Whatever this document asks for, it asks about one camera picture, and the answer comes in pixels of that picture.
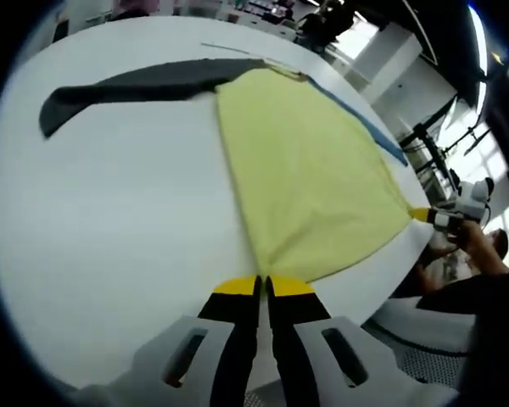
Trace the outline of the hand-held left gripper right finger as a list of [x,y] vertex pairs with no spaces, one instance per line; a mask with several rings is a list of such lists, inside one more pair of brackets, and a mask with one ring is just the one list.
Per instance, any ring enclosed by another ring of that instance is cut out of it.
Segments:
[[404,406],[392,351],[345,317],[332,317],[301,280],[269,276],[272,352],[289,406]]

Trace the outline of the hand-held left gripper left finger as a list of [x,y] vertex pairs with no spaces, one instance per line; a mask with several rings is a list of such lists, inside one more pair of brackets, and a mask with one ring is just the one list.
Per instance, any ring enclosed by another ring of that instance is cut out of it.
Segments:
[[241,406],[257,351],[260,276],[217,286],[195,317],[145,343],[111,383],[119,406]]

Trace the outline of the person's right hand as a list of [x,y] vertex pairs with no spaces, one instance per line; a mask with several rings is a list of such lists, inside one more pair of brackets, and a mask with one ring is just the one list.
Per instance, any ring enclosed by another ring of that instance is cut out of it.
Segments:
[[449,232],[448,240],[472,258],[486,254],[492,249],[481,226],[472,220],[463,220],[455,230]]

